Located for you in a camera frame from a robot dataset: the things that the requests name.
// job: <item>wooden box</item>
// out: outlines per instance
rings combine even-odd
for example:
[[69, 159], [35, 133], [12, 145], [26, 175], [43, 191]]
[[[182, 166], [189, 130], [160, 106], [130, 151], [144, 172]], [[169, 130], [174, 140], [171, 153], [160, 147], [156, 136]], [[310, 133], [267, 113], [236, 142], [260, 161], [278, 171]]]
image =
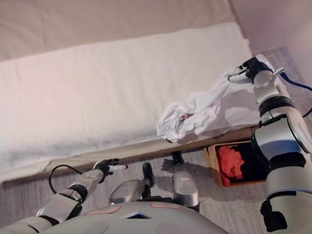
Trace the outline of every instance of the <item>wooden box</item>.
[[220, 175], [220, 168], [219, 168], [219, 161], [218, 161], [218, 149], [221, 146], [228, 146], [229, 148], [233, 146], [237, 146], [241, 143], [248, 143], [250, 141], [241, 141], [241, 142], [230, 142], [230, 143], [222, 143], [222, 144], [215, 144], [211, 145], [209, 147], [205, 147], [203, 149], [203, 154], [205, 158], [207, 159], [208, 165], [210, 166], [211, 173], [214, 177], [215, 182], [224, 188], [230, 188], [230, 187], [237, 187], [237, 186], [243, 186], [248, 184], [255, 184], [255, 183], [263, 183], [265, 180], [255, 180], [255, 181], [238, 181], [238, 182], [231, 182], [230, 187], [226, 187], [223, 185]]

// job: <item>wall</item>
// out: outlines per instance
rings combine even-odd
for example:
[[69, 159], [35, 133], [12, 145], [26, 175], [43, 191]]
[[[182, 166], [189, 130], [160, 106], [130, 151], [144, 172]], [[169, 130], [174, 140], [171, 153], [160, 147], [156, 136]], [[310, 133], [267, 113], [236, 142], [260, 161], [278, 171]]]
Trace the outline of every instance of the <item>wall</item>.
[[312, 85], [312, 0], [231, 0], [252, 51], [288, 46]]

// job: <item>floor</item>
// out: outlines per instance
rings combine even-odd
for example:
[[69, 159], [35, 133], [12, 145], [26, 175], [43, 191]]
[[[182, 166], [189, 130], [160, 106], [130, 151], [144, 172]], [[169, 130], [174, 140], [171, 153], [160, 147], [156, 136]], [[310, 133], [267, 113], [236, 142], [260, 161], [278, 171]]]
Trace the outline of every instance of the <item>floor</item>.
[[[283, 66], [293, 80], [302, 82], [302, 77], [295, 66], [287, 47], [262, 51], [273, 66]], [[302, 113], [306, 112], [312, 103], [312, 96], [295, 86], [287, 84], [288, 92], [294, 104]], [[312, 117], [306, 118], [306, 123], [312, 132]], [[265, 199], [264, 184], [248, 185], [237, 188], [221, 188], [215, 184], [208, 164], [201, 149], [183, 153], [186, 167], [193, 174], [200, 192], [201, 214], [215, 224], [233, 234], [264, 233], [265, 226], [260, 214], [262, 201]], [[156, 176], [156, 184], [152, 188], [153, 195], [172, 196], [173, 174], [171, 156], [159, 156], [128, 160], [126, 171], [115, 173], [105, 179], [96, 191], [83, 205], [83, 213], [108, 204], [109, 194], [120, 183], [130, 178], [142, 178], [142, 165], [145, 161], [151, 163]], [[53, 180], [55, 189], [59, 191], [71, 184], [76, 175], [63, 175]], [[47, 179], [38, 179], [0, 187], [0, 227], [11, 224], [26, 216], [34, 215], [37, 209], [51, 196]]]

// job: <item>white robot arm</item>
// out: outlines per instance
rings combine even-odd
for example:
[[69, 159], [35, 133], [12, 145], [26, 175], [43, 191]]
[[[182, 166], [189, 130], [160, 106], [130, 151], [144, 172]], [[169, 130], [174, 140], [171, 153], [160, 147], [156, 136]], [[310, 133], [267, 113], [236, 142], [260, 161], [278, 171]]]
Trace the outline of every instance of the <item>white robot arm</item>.
[[118, 159], [98, 162], [92, 170], [80, 175], [67, 189], [55, 193], [42, 206], [37, 214], [22, 219], [0, 230], [0, 234], [37, 234], [52, 226], [80, 215], [82, 203], [95, 190], [97, 184], [102, 183], [110, 169], [118, 166]]
[[260, 111], [259, 129], [251, 143], [257, 155], [270, 165], [266, 201], [261, 213], [268, 232], [310, 233], [312, 230], [312, 139], [301, 114], [294, 108], [277, 74], [264, 56], [246, 61], [241, 69], [254, 83]]

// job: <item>red label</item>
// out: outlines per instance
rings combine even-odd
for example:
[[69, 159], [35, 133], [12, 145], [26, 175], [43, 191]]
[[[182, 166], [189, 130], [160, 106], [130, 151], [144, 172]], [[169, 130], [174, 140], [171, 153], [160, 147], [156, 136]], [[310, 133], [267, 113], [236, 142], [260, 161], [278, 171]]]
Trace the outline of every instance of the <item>red label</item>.
[[176, 204], [172, 203], [162, 203], [162, 202], [157, 202], [157, 203], [151, 203], [151, 207], [153, 208], [170, 208], [170, 209], [180, 209], [180, 207]]
[[99, 208], [95, 211], [90, 211], [88, 213], [85, 213], [85, 216], [90, 216], [90, 215], [101, 215], [101, 214], [112, 214], [117, 212], [121, 206], [108, 206], [108, 207], [103, 207]]

